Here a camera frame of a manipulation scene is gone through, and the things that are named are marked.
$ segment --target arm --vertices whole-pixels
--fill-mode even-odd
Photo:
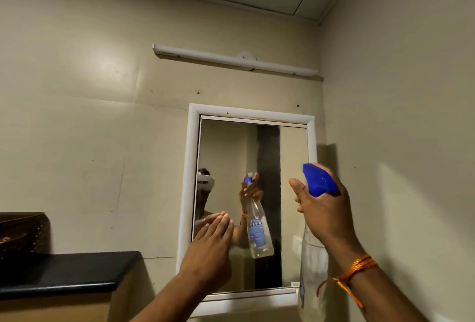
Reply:
[[[289,183],[299,203],[297,210],[303,212],[307,226],[346,272],[365,250],[354,231],[348,191],[332,171],[322,165],[318,167],[337,183],[338,196],[323,194],[314,198],[301,181],[290,179]],[[348,285],[362,303],[362,313],[369,322],[428,321],[378,266],[355,274]]]
[[[234,223],[217,216],[196,235],[180,272],[131,322],[185,322],[203,298],[231,278],[229,246]]]
[[[249,248],[249,238],[247,236],[247,202],[251,198],[261,200],[264,192],[258,187],[259,174],[256,173],[252,179],[252,183],[247,186],[241,181],[241,191],[239,191],[239,201],[241,202],[242,215],[239,226],[234,227],[232,243],[240,248]]]

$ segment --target white light bar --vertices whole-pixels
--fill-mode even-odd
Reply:
[[[294,74],[304,77],[314,77],[318,74],[317,70],[310,68],[278,65],[277,63],[261,62],[246,58],[229,57],[226,55],[214,55],[212,53],[192,51],[190,49],[156,45],[155,43],[153,44],[152,48],[154,53],[159,57],[160,55],[167,55],[177,58],[187,58],[194,59],[197,61],[213,62],[222,65],[259,69],[262,71]]]

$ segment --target reflected hand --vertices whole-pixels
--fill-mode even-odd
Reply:
[[[231,278],[233,231],[229,214],[218,214],[213,223],[200,229],[181,262],[180,274],[196,283],[204,295],[216,292]]]
[[[256,173],[252,178],[252,182],[249,186],[246,185],[244,181],[241,181],[241,191],[239,191],[239,200],[241,202],[242,211],[247,211],[247,201],[249,198],[253,197],[255,200],[259,201],[264,195],[264,191],[260,190],[258,187],[259,174]]]
[[[346,187],[330,169],[318,163],[314,165],[328,172],[336,182],[340,194],[334,197],[324,193],[319,197],[312,197],[304,183],[292,178],[289,184],[296,194],[295,201],[299,203],[297,210],[304,214],[308,228],[326,247],[359,245]]]
[[[214,220],[218,217],[218,216],[223,216],[226,212],[221,212],[221,213],[215,213],[213,215],[209,215],[203,219],[198,219],[197,221],[195,221],[195,226],[193,228],[193,238],[196,237],[196,235],[198,234],[198,232],[203,228],[205,227],[206,224],[210,225],[211,223],[214,222]]]

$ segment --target reflected person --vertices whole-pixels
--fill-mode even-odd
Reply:
[[[261,200],[264,192],[258,187],[259,174],[256,173],[249,186],[241,181],[241,189],[239,191],[239,201],[241,203],[241,222],[234,227],[231,244],[240,248],[249,248],[249,240],[247,237],[247,202],[251,196],[256,200]],[[214,178],[206,168],[198,169],[197,187],[196,187],[196,205],[195,205],[195,225],[194,235],[199,232],[206,224],[211,224],[218,216],[223,216],[225,212],[212,213],[206,211],[206,202],[208,196],[214,187]]]

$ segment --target wicker basket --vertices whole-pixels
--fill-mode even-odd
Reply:
[[[21,253],[49,253],[49,235],[44,213],[0,213],[0,260]]]

